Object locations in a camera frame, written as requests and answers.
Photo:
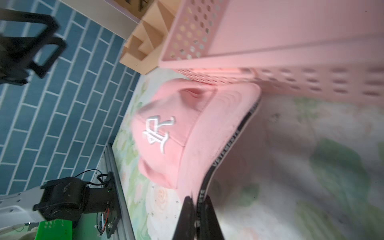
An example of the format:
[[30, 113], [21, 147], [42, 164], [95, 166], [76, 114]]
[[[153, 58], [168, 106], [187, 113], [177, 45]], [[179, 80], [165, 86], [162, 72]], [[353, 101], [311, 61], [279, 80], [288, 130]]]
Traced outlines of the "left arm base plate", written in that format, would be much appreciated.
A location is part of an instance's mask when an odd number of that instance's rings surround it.
[[97, 197], [101, 200], [101, 211], [97, 213], [97, 231], [100, 236], [105, 236], [108, 240], [118, 228], [118, 223], [122, 219], [121, 206], [119, 202], [117, 183], [112, 172], [106, 174], [105, 185], [101, 188], [101, 194]]

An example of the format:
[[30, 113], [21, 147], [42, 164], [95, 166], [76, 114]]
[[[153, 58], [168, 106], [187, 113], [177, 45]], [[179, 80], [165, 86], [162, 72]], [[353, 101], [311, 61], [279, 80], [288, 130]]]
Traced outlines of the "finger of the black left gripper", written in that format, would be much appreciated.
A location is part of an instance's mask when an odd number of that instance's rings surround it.
[[20, 67], [30, 75], [29, 70], [33, 71], [37, 77], [44, 78], [51, 69], [58, 57], [67, 48], [67, 43], [57, 37], [51, 38], [48, 44], [43, 45], [36, 54], [28, 56], [25, 51], [26, 41], [18, 40], [14, 42], [19, 51], [14, 55], [15, 60], [18, 60]]
[[14, 11], [1, 8], [1, 21], [7, 22], [25, 22], [34, 24], [43, 24], [46, 28], [37, 36], [32, 38], [27, 37], [6, 37], [1, 34], [1, 50], [10, 50], [15, 47], [16, 39], [26, 41], [26, 46], [23, 49], [28, 56], [33, 56], [53, 37], [54, 33], [59, 29], [59, 25], [50, 15], [28, 13]]

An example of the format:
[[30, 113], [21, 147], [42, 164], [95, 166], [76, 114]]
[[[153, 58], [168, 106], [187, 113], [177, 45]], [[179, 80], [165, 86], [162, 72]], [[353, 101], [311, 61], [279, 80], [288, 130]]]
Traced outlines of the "pink baseball cap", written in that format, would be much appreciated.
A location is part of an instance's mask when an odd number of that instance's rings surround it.
[[190, 197], [197, 203], [260, 99], [255, 83], [167, 81], [131, 123], [140, 172], [175, 190], [181, 200]]

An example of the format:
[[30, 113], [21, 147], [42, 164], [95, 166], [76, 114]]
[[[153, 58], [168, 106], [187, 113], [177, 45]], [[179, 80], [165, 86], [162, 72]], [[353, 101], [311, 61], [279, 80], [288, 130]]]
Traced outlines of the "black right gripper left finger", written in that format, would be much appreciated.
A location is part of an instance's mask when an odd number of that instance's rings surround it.
[[196, 235], [196, 210], [193, 199], [185, 197], [172, 240], [194, 240]]

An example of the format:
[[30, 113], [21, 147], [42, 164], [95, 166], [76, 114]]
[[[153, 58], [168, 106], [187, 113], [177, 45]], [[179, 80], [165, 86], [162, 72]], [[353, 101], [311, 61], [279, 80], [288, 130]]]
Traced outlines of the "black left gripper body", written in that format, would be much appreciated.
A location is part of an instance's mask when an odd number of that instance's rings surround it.
[[17, 45], [10, 38], [1, 36], [1, 85], [23, 86], [28, 83], [29, 74], [14, 58], [18, 51]]

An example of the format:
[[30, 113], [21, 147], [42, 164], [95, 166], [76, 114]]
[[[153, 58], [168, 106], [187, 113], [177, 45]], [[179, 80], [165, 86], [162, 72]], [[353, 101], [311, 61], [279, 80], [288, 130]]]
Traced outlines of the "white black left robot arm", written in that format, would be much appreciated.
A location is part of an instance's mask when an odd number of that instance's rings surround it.
[[[42, 24], [35, 37], [1, 36], [1, 84], [23, 86], [30, 71], [43, 78], [66, 49], [55, 36], [59, 25], [50, 15], [1, 9], [1, 20]], [[28, 222], [67, 220], [84, 214], [102, 216], [99, 232], [110, 238], [122, 218], [117, 184], [112, 172], [99, 174], [98, 182], [77, 177], [48, 181], [27, 191], [1, 197], [1, 231]]]

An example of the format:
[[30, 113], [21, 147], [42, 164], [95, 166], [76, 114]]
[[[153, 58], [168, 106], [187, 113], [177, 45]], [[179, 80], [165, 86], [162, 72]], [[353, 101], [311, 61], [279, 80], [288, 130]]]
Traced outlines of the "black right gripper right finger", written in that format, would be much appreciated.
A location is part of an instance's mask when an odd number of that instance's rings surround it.
[[211, 201], [207, 196], [202, 203], [200, 212], [199, 240], [224, 240], [216, 212]]

